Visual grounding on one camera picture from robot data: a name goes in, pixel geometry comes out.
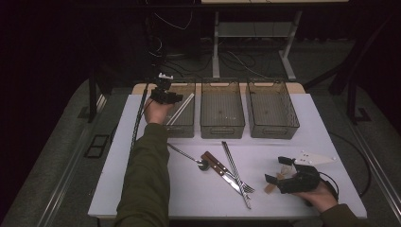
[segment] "hand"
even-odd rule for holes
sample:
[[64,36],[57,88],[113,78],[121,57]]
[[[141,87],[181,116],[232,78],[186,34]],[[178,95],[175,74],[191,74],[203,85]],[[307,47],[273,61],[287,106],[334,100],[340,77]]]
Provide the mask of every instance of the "hand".
[[145,103],[145,119],[148,123],[162,125],[166,119],[168,111],[173,108],[173,104],[160,104],[151,98]]
[[323,182],[320,182],[318,187],[313,191],[297,192],[293,193],[293,195],[309,201],[320,213],[339,204],[333,194],[331,194],[330,189]]

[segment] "spoon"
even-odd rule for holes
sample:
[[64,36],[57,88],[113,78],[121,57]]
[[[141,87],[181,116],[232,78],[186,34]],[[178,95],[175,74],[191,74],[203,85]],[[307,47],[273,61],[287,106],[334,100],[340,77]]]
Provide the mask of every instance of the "spoon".
[[197,163],[198,164],[198,168],[200,170],[205,171],[205,170],[209,169],[210,165],[209,165],[209,162],[207,162],[206,160],[203,160],[203,159],[202,160],[196,160],[196,159],[192,158],[191,156],[189,156],[188,154],[186,154],[185,152],[183,152],[182,150],[179,150],[178,148],[176,148],[176,147],[174,147],[174,146],[172,146],[172,145],[170,145],[168,143],[167,143],[167,145],[169,147],[173,148],[175,151],[177,151],[180,154],[182,154],[183,156],[185,156],[188,159],[190,159],[190,160],[194,161],[195,163]]

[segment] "green sleeve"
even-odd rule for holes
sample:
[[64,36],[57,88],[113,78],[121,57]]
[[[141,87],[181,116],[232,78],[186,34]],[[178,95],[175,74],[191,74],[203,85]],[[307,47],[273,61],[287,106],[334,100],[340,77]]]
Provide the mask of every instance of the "green sleeve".
[[167,131],[148,124],[134,144],[114,226],[168,226]]
[[348,205],[336,205],[321,214],[326,227],[369,227],[365,221],[358,219]]

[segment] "wooden handle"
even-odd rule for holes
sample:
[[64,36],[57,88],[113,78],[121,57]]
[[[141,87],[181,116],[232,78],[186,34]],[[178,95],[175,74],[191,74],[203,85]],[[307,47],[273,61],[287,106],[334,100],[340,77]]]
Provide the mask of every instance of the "wooden handle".
[[218,175],[220,175],[220,176],[223,176],[223,175],[224,175],[224,172],[221,171],[220,167],[218,167],[218,166],[215,164],[215,162],[213,162],[213,160],[211,160],[211,159],[210,159],[209,157],[207,157],[205,154],[202,154],[201,158],[202,158],[203,160],[206,160],[207,162],[209,162],[210,167],[213,168],[213,169],[216,171],[216,173],[217,173]]
[[[286,177],[281,174],[281,173],[277,173],[277,180],[283,180]],[[266,187],[265,187],[265,192],[270,194],[274,189],[276,188],[275,184],[269,183]]]
[[218,167],[221,168],[221,170],[223,170],[224,172],[228,172],[228,169],[221,163],[218,161],[217,158],[215,158],[215,156],[213,156],[213,154],[211,154],[209,151],[204,152],[204,154],[210,159],[212,160],[213,163],[215,163],[216,165],[218,165]]

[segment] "fork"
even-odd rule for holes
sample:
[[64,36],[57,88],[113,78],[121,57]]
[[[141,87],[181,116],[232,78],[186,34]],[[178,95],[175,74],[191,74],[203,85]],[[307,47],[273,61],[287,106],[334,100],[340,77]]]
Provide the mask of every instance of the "fork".
[[[238,180],[236,179],[236,177],[235,177],[228,169],[227,169],[226,174],[227,174],[229,177],[231,177],[232,179],[234,179],[234,180],[236,181],[236,183],[239,185],[239,182],[238,182]],[[244,182],[242,182],[242,181],[240,181],[240,182],[241,182],[242,187],[244,188],[244,191],[245,191],[245,192],[247,192],[247,193],[252,193],[252,192],[254,192],[254,189],[253,189],[251,186],[247,185],[246,183],[244,183]]]
[[[236,177],[234,176],[233,173],[230,172],[230,170],[228,170],[221,162],[218,161],[217,158],[215,158],[215,156],[213,156],[213,154],[211,154],[209,151],[204,152],[204,154],[212,161],[214,162],[216,165],[218,165],[229,177],[231,177],[233,180],[235,180],[235,182],[239,185],[238,180],[236,179]],[[240,182],[242,184],[242,187],[244,188],[244,191],[247,193],[252,193],[254,192],[254,189],[252,187],[250,187],[249,185],[247,185],[244,182]]]

